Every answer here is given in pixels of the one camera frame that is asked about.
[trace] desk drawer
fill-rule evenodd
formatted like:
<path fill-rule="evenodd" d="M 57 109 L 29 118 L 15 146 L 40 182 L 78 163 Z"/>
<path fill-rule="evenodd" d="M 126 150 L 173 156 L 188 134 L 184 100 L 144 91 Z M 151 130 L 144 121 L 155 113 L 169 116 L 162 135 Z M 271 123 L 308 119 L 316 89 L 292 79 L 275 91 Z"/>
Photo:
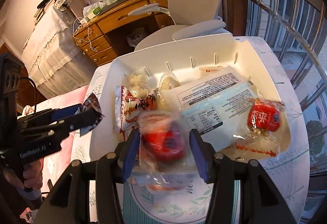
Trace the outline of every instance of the desk drawer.
<path fill-rule="evenodd" d="M 175 25 L 173 19 L 167 14 L 156 15 L 156 20 L 157 20 L 159 28 L 164 28 L 164 27 Z"/>
<path fill-rule="evenodd" d="M 85 51 L 85 54 L 88 56 L 92 56 L 100 51 L 103 51 L 107 48 L 111 47 L 111 44 L 108 42 L 105 36 L 98 37 L 97 39 L 92 41 L 92 48 L 96 49 L 96 51 L 92 50 L 90 48 L 90 44 L 86 44 L 82 47 L 82 49 Z"/>
<path fill-rule="evenodd" d="M 168 0 L 149 0 L 150 3 L 159 3 L 159 7 L 168 8 Z"/>
<path fill-rule="evenodd" d="M 89 29 L 90 29 L 90 34 L 89 34 L 90 41 L 92 41 L 102 35 L 102 32 L 100 31 L 100 29 L 98 28 L 98 26 L 96 24 L 89 26 Z M 89 41 L 87 39 L 87 31 L 88 31 L 88 29 L 85 28 L 84 30 L 82 30 L 80 33 L 78 33 L 75 36 L 76 38 L 80 38 L 80 39 L 74 38 L 74 41 L 76 42 L 77 46 L 83 47 L 84 45 L 89 43 Z"/>
<path fill-rule="evenodd" d="M 102 30 L 103 33 L 110 32 L 115 28 L 121 27 L 125 24 L 133 22 L 135 20 L 141 19 L 143 17 L 147 17 L 149 14 L 141 14 L 135 16 L 128 16 L 128 13 L 132 10 L 135 10 L 141 6 L 148 4 L 147 0 L 142 0 L 136 3 L 133 3 L 129 6 L 126 6 L 122 9 L 119 9 L 106 17 L 103 17 L 97 22 L 97 25 Z"/>
<path fill-rule="evenodd" d="M 101 52 L 98 52 L 94 55 L 92 55 L 91 59 L 97 64 L 103 64 L 105 62 L 109 62 L 116 58 L 118 55 L 116 54 L 115 50 L 113 47 L 110 47 L 106 50 L 103 50 Z"/>

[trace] snack package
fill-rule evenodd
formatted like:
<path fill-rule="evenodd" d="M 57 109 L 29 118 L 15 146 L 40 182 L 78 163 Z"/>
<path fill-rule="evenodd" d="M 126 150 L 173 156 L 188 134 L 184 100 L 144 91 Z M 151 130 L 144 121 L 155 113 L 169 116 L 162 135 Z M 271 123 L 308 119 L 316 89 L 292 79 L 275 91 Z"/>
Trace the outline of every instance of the snack package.
<path fill-rule="evenodd" d="M 164 95 L 162 93 L 163 90 L 170 90 L 175 87 L 179 87 L 180 83 L 177 79 L 177 77 L 174 75 L 174 73 L 170 70 L 166 70 L 159 83 L 158 88 L 158 109 L 160 110 L 168 110 L 168 104 L 167 101 L 164 98 Z"/>
<path fill-rule="evenodd" d="M 157 108 L 157 90 L 150 92 L 144 99 L 136 98 L 124 86 L 116 89 L 115 118 L 116 132 L 122 133 L 135 125 L 141 111 Z"/>
<path fill-rule="evenodd" d="M 220 151 L 235 143 L 256 97 L 249 83 L 232 67 L 163 91 L 172 110 L 179 111 L 189 132 L 197 129 L 204 141 Z"/>
<path fill-rule="evenodd" d="M 102 110 L 100 107 L 100 103 L 98 98 L 96 97 L 96 95 L 94 93 L 91 93 L 88 98 L 83 102 L 83 104 L 78 108 L 78 110 L 76 111 L 75 114 L 79 114 L 81 112 L 85 112 L 89 109 L 94 109 L 97 112 L 101 113 L 101 116 L 94 122 L 94 124 L 92 126 L 88 126 L 88 127 L 84 127 L 80 129 L 80 135 L 85 135 L 87 134 L 89 131 L 93 130 L 101 121 L 103 118 L 102 115 Z"/>
<path fill-rule="evenodd" d="M 142 134 L 140 166 L 157 171 L 185 157 L 185 134 L 172 113 L 145 112 L 139 116 L 138 122 Z"/>
<path fill-rule="evenodd" d="M 186 188 L 197 169 L 179 119 L 173 113 L 153 110 L 142 112 L 138 123 L 139 166 L 132 171 L 130 182 L 146 186 L 150 192 Z"/>
<path fill-rule="evenodd" d="M 275 157 L 279 154 L 279 143 L 275 137 L 281 126 L 281 110 L 284 103 L 263 98 L 249 98 L 252 103 L 247 117 L 248 133 L 238 136 L 235 148 L 240 155 L 249 152 Z"/>
<path fill-rule="evenodd" d="M 222 69 L 222 66 L 202 66 L 199 67 L 200 70 L 200 77 L 207 76 L 208 74 L 215 73 Z"/>
<path fill-rule="evenodd" d="M 133 97 L 144 99 L 151 89 L 148 85 L 148 75 L 144 69 L 134 71 L 123 79 L 123 86 L 125 86 Z"/>

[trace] window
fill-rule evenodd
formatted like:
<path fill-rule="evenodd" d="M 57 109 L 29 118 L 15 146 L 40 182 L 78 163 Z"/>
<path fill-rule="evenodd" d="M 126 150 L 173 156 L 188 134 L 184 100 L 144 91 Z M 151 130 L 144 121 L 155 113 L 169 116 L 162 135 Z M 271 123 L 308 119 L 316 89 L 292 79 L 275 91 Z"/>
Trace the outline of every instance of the window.
<path fill-rule="evenodd" d="M 246 35 L 265 39 L 293 85 L 308 134 L 310 174 L 317 178 L 327 174 L 327 20 L 321 0 L 278 0 L 276 12 L 274 3 L 248 0 Z M 300 223 L 311 219 L 325 196 L 308 192 Z"/>

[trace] charging cable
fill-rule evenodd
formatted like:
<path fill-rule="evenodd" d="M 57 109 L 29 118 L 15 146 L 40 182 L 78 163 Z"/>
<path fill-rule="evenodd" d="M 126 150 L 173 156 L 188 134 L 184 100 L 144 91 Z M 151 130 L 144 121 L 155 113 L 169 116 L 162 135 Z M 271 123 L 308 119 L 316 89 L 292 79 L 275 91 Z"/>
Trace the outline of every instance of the charging cable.
<path fill-rule="evenodd" d="M 78 17 L 78 18 L 76 18 L 75 21 L 74 21 L 74 23 L 73 23 L 73 38 L 83 41 L 83 40 L 85 40 L 85 39 L 75 37 L 75 36 L 79 33 L 80 29 L 81 29 L 82 26 L 83 26 L 83 24 L 79 21 L 79 19 L 83 19 L 83 17 Z M 91 49 L 92 51 L 94 51 L 94 52 L 97 53 L 98 50 L 92 47 L 92 42 L 91 42 L 91 40 L 89 39 L 89 36 L 90 36 L 90 34 L 91 34 L 91 32 L 92 32 L 91 29 L 89 28 L 89 24 L 90 24 L 90 22 L 91 22 L 92 19 L 90 19 L 90 20 L 87 22 L 87 41 L 86 41 L 86 40 L 85 40 L 85 41 L 86 41 L 86 42 L 89 42 L 89 43 L 90 43 L 90 49 Z M 80 23 L 80 25 L 77 27 L 77 29 L 76 29 L 76 31 L 75 31 L 75 30 L 74 30 L 74 26 L 75 26 L 75 22 L 76 22 L 76 21 L 77 21 L 78 23 Z"/>

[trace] white lace cloth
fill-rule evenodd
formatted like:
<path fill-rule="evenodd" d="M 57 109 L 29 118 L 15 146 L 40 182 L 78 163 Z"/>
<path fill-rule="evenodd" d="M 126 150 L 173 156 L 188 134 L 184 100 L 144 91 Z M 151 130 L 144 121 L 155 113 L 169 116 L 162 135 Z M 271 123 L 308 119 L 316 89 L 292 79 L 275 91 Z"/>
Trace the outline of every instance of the white lace cloth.
<path fill-rule="evenodd" d="M 36 66 L 39 57 L 47 51 L 49 42 L 60 31 L 70 26 L 63 20 L 63 12 L 52 5 L 36 25 L 32 35 L 24 45 L 22 60 L 27 68 L 28 74 Z"/>
<path fill-rule="evenodd" d="M 72 38 L 74 19 L 51 6 L 25 43 L 28 76 L 47 99 L 88 85 L 96 70 Z"/>

